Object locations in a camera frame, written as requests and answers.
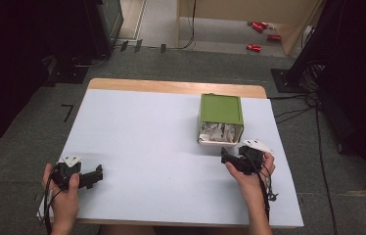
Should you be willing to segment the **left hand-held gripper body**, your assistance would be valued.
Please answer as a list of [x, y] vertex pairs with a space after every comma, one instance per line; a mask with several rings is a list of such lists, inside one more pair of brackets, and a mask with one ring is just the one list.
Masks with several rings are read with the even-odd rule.
[[55, 171], [51, 174], [51, 178], [61, 190], [67, 191], [69, 188], [70, 177], [74, 173], [78, 173], [80, 176], [78, 188], [83, 188], [86, 186], [85, 175], [81, 174], [80, 171], [80, 157], [62, 157], [62, 159], [57, 163]]

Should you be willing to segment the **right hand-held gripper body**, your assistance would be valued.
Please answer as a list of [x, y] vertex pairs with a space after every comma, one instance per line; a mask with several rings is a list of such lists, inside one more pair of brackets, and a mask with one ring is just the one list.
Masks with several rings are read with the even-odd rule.
[[243, 174], [258, 173], [262, 169], [265, 153], [273, 151], [259, 140], [243, 140], [243, 146], [239, 148], [241, 168]]

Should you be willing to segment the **white paper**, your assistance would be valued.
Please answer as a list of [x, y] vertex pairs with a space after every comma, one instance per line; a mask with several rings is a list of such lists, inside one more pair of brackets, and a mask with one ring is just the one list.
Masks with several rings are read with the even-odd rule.
[[203, 122], [199, 139], [209, 142], [235, 143], [238, 141], [237, 126], [229, 123]]

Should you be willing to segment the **green box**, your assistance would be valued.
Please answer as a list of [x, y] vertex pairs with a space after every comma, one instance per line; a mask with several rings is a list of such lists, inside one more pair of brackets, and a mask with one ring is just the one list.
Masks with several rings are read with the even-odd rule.
[[[237, 126], [238, 141], [235, 143], [209, 142], [199, 139], [203, 122], [229, 123]], [[199, 110], [198, 142], [202, 145], [232, 147], [239, 143], [244, 132], [244, 116], [241, 98], [217, 94], [203, 94]]]

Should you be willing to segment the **person's right hand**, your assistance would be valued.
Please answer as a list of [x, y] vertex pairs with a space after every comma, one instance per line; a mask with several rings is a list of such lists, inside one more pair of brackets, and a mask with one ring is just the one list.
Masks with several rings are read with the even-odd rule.
[[263, 167], [260, 173], [245, 175], [236, 170], [236, 168], [231, 163], [225, 163], [225, 166], [229, 173], [238, 182], [243, 194], [260, 192], [260, 182], [263, 182], [264, 185], [267, 186], [267, 179], [272, 176], [272, 173], [275, 169], [274, 157], [267, 152], [263, 154]]

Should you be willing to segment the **person's left hand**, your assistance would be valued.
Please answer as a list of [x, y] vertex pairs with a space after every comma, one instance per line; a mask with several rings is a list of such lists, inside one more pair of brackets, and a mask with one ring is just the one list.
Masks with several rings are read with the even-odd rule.
[[79, 212], [78, 197], [79, 174], [74, 173], [69, 179], [69, 188], [62, 191], [52, 204], [54, 227], [73, 226]]

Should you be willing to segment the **black floor plate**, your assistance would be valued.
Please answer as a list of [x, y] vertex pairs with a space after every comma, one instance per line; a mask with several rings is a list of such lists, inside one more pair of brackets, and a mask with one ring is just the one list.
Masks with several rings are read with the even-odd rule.
[[88, 72], [88, 67], [76, 57], [67, 55], [55, 56], [55, 64], [51, 67], [48, 83], [81, 84]]

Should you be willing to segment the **black curtain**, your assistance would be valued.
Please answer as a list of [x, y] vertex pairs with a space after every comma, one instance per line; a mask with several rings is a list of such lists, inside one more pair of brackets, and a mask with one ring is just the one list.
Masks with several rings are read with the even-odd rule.
[[326, 0], [295, 65], [320, 65], [315, 83], [343, 152], [366, 161], [366, 0]]
[[0, 138], [48, 79], [46, 15], [60, 0], [0, 0]]

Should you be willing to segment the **light wooden panel furniture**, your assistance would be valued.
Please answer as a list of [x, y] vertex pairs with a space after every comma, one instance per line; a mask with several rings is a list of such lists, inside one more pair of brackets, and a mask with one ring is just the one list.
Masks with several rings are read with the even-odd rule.
[[181, 17], [266, 22], [275, 25], [290, 55], [306, 27], [317, 22], [324, 0], [177, 0], [176, 26]]

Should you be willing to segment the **dark cabinet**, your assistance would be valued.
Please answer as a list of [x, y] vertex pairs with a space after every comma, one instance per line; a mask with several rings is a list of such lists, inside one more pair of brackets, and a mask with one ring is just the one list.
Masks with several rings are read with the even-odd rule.
[[109, 56], [124, 18], [119, 0], [84, 0], [96, 57]]

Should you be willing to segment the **black stand base plate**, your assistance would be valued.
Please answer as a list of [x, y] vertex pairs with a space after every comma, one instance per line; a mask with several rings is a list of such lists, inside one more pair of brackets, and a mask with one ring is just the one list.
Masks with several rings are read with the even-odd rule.
[[271, 75], [279, 93], [305, 93], [299, 77], [290, 70], [272, 69]]

